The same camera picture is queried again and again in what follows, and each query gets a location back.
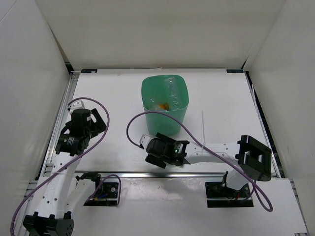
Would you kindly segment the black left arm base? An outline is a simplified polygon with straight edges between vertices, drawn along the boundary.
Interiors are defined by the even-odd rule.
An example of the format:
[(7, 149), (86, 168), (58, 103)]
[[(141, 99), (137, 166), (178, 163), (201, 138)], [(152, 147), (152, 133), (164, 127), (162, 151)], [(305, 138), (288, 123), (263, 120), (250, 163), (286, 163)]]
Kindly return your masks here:
[(84, 172), (75, 177), (77, 181), (88, 179), (94, 182), (94, 193), (87, 198), (84, 206), (117, 207), (120, 203), (122, 181), (116, 174), (102, 177), (98, 172)]

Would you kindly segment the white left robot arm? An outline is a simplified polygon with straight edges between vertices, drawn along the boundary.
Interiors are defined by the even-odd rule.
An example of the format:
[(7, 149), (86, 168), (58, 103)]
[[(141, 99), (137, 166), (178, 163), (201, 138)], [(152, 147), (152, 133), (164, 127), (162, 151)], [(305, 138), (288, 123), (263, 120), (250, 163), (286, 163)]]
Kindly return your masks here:
[(67, 202), (68, 196), (83, 199), (83, 193), (69, 194), (74, 172), (89, 141), (104, 134), (106, 123), (96, 108), (77, 108), (70, 111), (71, 120), (60, 132), (55, 148), (56, 156), (50, 177), (42, 183), (45, 192), (31, 215), (26, 215), (23, 226), (32, 236), (70, 236), (74, 229), (72, 219), (76, 202)]

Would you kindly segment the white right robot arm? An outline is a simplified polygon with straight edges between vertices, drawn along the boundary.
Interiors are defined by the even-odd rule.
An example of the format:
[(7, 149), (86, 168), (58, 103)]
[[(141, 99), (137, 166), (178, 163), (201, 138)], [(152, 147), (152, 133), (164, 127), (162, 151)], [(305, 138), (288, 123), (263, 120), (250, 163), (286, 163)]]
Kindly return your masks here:
[(271, 180), (271, 149), (252, 136), (243, 135), (235, 143), (211, 144), (210, 151), (195, 142), (176, 141), (162, 134), (143, 135), (140, 146), (147, 152), (145, 161), (166, 168), (198, 163), (230, 163), (232, 171), (225, 174), (221, 191), (233, 196), (250, 180)]

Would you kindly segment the orange plastic bottle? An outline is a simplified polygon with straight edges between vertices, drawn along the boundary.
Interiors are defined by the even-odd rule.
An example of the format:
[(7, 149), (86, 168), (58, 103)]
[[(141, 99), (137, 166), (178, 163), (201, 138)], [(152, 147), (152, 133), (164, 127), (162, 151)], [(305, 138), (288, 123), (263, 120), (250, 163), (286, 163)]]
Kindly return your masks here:
[(167, 103), (164, 104), (158, 104), (158, 107), (161, 108), (162, 110), (169, 111), (170, 107)]

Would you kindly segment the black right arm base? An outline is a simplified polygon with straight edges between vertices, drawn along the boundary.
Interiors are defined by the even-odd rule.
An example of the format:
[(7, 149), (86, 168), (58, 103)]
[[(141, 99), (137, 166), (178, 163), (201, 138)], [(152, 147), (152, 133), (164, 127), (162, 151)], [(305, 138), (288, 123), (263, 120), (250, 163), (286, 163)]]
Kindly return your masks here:
[(240, 208), (254, 207), (252, 201), (253, 190), (250, 191), (246, 183), (240, 190), (226, 187), (225, 174), (221, 179), (205, 181), (207, 208)]

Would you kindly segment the clear bottle red label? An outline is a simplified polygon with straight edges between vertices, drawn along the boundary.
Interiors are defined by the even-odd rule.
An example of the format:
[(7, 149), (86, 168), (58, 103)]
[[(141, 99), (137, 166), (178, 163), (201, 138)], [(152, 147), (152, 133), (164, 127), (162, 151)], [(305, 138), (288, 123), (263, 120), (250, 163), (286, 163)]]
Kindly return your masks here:
[(161, 103), (159, 103), (155, 99), (151, 98), (148, 110), (149, 111), (158, 111), (158, 112), (166, 111), (166, 110), (162, 110), (161, 108), (159, 108), (158, 104), (161, 104)]

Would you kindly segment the clear unlabelled plastic bottle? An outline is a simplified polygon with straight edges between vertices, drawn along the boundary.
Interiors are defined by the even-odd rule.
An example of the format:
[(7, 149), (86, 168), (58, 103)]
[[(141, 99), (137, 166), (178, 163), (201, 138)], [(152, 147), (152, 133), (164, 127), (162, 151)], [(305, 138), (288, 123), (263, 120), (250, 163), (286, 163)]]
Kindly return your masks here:
[(181, 109), (182, 98), (176, 79), (174, 77), (166, 78), (163, 80), (163, 85), (170, 110)]

